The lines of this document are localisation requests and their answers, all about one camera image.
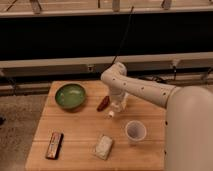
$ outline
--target green bowl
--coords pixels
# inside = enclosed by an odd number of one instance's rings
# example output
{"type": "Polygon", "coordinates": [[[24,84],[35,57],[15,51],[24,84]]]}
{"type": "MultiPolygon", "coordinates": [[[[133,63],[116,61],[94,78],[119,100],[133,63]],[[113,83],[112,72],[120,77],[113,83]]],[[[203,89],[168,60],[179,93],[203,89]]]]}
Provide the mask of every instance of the green bowl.
{"type": "Polygon", "coordinates": [[[79,84],[66,84],[55,94],[56,103],[63,109],[75,109],[84,103],[85,89],[79,84]]]}

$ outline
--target tiled floor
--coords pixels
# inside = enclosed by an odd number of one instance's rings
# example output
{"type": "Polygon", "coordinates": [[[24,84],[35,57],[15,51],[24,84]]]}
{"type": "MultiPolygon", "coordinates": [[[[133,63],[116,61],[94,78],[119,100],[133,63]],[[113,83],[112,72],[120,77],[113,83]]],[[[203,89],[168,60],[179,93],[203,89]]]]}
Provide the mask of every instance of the tiled floor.
{"type": "Polygon", "coordinates": [[[46,95],[0,97],[0,171],[24,171],[46,95]]]}

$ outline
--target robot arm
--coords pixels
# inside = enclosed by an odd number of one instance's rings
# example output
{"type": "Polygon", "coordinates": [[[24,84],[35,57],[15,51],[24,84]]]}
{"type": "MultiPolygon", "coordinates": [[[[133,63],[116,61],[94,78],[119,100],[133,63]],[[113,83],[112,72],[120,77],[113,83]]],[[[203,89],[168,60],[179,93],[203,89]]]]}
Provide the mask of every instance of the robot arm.
{"type": "Polygon", "coordinates": [[[201,87],[176,87],[126,77],[116,63],[101,80],[112,100],[125,92],[166,108],[165,171],[213,171],[213,94],[201,87]]]}
{"type": "Polygon", "coordinates": [[[116,63],[107,69],[101,75],[101,80],[108,85],[109,95],[113,100],[121,102],[125,92],[128,92],[163,108],[166,108],[170,95],[180,89],[173,85],[129,78],[122,63],[116,63]]]}

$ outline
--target white paper cup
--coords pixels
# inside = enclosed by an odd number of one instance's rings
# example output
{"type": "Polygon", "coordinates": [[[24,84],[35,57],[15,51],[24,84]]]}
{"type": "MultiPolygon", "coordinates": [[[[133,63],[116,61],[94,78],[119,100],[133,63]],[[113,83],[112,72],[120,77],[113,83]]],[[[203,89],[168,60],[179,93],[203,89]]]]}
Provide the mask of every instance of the white paper cup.
{"type": "Polygon", "coordinates": [[[146,137],[146,127],[140,121],[130,121],[126,124],[125,133],[130,145],[136,145],[146,137]]]}

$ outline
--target wooden tabletop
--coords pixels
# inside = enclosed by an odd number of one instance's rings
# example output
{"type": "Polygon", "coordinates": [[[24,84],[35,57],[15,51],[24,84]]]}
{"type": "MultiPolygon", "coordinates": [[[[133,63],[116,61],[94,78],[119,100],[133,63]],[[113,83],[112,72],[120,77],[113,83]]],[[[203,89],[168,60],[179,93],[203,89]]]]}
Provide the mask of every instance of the wooden tabletop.
{"type": "Polygon", "coordinates": [[[109,109],[96,108],[107,87],[100,81],[78,81],[86,89],[87,100],[76,112],[60,109],[54,99],[62,85],[71,81],[53,82],[32,143],[26,171],[94,171],[141,170],[162,171],[164,164],[165,111],[149,102],[130,95],[125,111],[109,118],[109,109]],[[137,146],[129,146],[124,133],[125,124],[140,120],[147,128],[147,136],[137,146]],[[52,132],[64,133],[58,160],[45,159],[52,132]],[[115,140],[107,161],[93,152],[101,134],[115,140]]]}

